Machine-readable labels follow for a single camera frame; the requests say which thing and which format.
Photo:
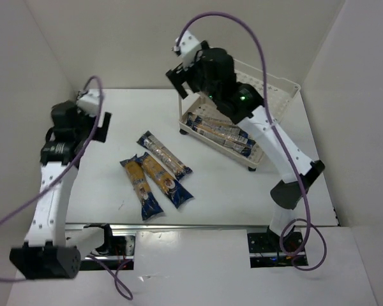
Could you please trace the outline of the spaghetti bag with white label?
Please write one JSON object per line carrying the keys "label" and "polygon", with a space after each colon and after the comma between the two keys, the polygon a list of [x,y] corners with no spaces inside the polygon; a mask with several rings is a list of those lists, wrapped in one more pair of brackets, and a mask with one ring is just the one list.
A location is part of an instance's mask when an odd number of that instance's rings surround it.
{"label": "spaghetti bag with white label", "polygon": [[166,148],[152,132],[146,131],[137,140],[137,143],[156,156],[174,174],[177,180],[181,180],[186,175],[192,173],[192,169]]}

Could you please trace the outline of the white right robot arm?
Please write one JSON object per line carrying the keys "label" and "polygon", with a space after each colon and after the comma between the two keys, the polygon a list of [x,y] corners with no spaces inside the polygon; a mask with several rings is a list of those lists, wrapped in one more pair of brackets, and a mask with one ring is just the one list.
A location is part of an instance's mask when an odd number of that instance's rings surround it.
{"label": "white right robot arm", "polygon": [[324,163],[312,160],[296,146],[267,114],[264,98],[254,86],[237,80],[234,59],[226,50],[195,41],[175,46],[174,52],[182,62],[166,76],[180,96],[188,95],[184,84],[203,93],[222,115],[252,136],[276,166],[282,179],[270,192],[276,208],[269,229],[286,236],[294,226],[294,209],[324,171]]}

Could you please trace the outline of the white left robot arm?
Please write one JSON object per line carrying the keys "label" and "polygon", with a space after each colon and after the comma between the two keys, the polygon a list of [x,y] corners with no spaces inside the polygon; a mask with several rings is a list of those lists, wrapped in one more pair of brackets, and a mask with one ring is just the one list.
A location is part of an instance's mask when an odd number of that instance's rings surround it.
{"label": "white left robot arm", "polygon": [[105,142],[110,113],[96,123],[100,105],[94,99],[66,101],[51,109],[53,126],[40,152],[40,198],[24,243],[10,251],[10,261],[27,280],[74,279],[81,261],[104,241],[101,226],[88,226],[67,239],[66,215],[79,171],[79,150],[89,136]]}

